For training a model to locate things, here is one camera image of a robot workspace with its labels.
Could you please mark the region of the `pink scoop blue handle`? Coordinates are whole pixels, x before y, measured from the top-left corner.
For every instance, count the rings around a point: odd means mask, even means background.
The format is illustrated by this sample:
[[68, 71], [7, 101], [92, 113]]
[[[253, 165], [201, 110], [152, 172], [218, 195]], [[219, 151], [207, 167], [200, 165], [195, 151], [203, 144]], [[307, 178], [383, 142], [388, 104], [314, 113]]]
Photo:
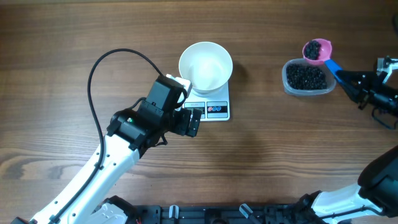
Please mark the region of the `pink scoop blue handle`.
[[337, 71], [342, 70], [342, 68], [331, 59], [332, 51], [333, 47], [330, 40], [313, 39], [303, 46], [302, 55], [311, 65], [325, 65], [335, 80], [341, 83], [342, 80], [337, 76]]

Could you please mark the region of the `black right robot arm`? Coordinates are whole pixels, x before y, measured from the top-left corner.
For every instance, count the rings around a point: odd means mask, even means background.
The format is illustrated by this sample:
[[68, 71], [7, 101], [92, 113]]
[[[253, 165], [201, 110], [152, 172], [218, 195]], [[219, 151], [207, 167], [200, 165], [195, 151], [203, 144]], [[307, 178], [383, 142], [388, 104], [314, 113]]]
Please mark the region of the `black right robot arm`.
[[[397, 116], [397, 90], [387, 86], [386, 72], [332, 72], [352, 101], [364, 108]], [[397, 148], [373, 160], [357, 183], [332, 192], [304, 195], [292, 206], [293, 223], [339, 223], [364, 216], [397, 216]]]

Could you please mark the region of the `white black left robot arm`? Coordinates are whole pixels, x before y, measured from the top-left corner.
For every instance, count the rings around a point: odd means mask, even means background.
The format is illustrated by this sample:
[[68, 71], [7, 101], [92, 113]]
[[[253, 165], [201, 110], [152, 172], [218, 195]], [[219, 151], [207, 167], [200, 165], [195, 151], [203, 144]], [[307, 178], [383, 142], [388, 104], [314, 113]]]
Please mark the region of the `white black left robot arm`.
[[182, 107], [191, 89], [187, 79], [159, 76], [148, 96], [136, 102], [137, 110], [113, 115], [89, 161], [30, 223], [137, 223], [139, 216], [127, 202], [105, 196], [146, 150], [167, 144], [167, 132], [196, 136], [201, 111]]

